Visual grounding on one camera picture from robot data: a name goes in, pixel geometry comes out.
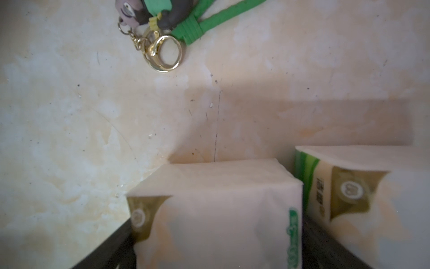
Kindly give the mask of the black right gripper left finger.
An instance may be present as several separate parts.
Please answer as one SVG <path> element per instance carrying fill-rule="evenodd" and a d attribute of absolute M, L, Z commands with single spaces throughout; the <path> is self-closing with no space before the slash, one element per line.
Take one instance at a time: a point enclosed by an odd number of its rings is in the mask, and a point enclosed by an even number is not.
<path fill-rule="evenodd" d="M 132 223 L 128 219 L 73 269 L 135 269 Z"/>

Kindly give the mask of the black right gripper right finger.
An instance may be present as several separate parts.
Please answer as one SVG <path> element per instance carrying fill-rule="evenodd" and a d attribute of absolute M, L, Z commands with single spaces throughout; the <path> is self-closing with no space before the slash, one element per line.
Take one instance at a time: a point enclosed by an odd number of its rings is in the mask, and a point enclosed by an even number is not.
<path fill-rule="evenodd" d="M 302 221 L 304 269 L 369 269 L 308 216 Z"/>

